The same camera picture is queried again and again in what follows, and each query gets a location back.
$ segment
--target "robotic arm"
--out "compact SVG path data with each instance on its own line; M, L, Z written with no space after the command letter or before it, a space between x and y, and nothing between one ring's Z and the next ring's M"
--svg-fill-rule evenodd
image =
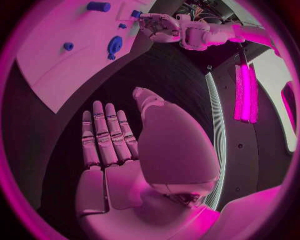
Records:
M140 15L140 30L158 43L180 42L187 50L204 51L212 45L222 45L226 41L243 43L245 40L266 45L278 51L267 32L258 26L243 26L240 23L226 24L191 21L189 15L178 14L176 19L158 13Z

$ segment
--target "dark floor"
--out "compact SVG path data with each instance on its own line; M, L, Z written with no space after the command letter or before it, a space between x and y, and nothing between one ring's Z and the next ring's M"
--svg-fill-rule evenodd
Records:
M75 216L75 193L83 166L81 118L95 100L114 103L124 110L136 137L142 130L140 113L132 98L136 87L148 88L190 113L213 142L210 96L205 76L176 47L155 44L107 80L73 116L52 153L47 166L38 212L69 239L85 239Z

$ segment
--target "blue knob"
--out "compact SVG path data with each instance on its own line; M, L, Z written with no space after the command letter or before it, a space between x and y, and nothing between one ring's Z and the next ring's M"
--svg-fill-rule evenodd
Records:
M86 6L86 9L98 12L108 12L111 9L111 4L109 2L91 1Z
M110 60L115 60L116 56L115 53L120 51L120 49L122 48L123 45L123 40L120 36L115 36L113 37L107 47L108 50L108 59Z
M138 19L141 14L142 14L141 11L133 10L131 16Z
M121 29L126 29L127 26L126 26L126 24L124 24L124 23L120 23L120 24L119 24L119 28L121 28Z
M74 48L74 44L71 42L65 42L63 44L63 48L66 49L67 51L71 51Z

